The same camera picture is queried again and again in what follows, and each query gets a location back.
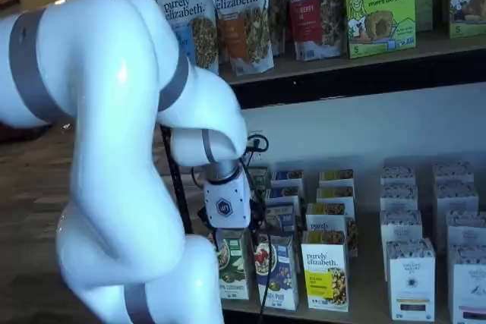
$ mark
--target shelf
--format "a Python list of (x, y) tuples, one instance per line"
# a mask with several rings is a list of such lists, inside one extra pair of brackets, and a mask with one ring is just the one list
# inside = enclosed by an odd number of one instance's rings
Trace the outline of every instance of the shelf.
[(445, 30), (419, 33), (417, 47), (356, 58), (302, 62), (289, 53), (263, 74), (236, 77), (228, 64), (220, 76), (243, 109), (345, 96), (388, 93), (484, 80), (486, 36), (449, 39)]
[[(299, 306), (297, 311), (274, 310), (265, 308), (265, 314), (292, 319), (344, 324), (397, 323), (390, 318), (388, 308), (387, 283), (383, 278), (383, 258), (380, 241), (380, 222), (378, 214), (362, 215), (368, 229), (361, 230), (359, 237), (359, 257), (351, 259), (349, 282), (349, 312), (337, 313), (326, 310), (309, 309), (304, 277), (299, 276)], [(449, 323), (447, 309), (446, 270), (444, 260), (437, 264), (436, 320)], [(222, 308), (244, 313), (259, 313), (258, 292), (252, 293), (252, 300), (223, 300)]]

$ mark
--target granola bag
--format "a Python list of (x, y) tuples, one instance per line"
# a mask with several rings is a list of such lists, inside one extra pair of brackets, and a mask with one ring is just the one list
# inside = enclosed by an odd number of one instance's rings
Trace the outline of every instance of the granola bag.
[(271, 69), (269, 0), (213, 1), (235, 73), (259, 74)]
[(157, 0), (192, 64), (218, 74), (216, 13), (212, 0)]
[(310, 61), (345, 51), (344, 0), (290, 0), (298, 60)]

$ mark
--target white wall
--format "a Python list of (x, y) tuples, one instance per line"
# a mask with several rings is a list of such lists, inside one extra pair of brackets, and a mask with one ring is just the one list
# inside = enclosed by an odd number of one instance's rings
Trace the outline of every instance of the white wall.
[(306, 169), (310, 201), (319, 170), (351, 167), (360, 208), (378, 210), (385, 159), (417, 167), (423, 207), (431, 203), (431, 163), (444, 159), (468, 159), (486, 197), (486, 83), (250, 109), (244, 115), (249, 131), (263, 131), (270, 140), (263, 162)]

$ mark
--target green box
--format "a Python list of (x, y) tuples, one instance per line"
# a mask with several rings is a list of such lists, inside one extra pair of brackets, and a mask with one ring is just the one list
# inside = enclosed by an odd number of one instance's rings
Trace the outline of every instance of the green box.
[(415, 0), (346, 0), (351, 58), (415, 47)]

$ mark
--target red label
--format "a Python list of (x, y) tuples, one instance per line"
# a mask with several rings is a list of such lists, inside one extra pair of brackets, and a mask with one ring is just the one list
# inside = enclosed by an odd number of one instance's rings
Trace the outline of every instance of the red label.
[(320, 0), (290, 0), (290, 17), (296, 42), (320, 43)]

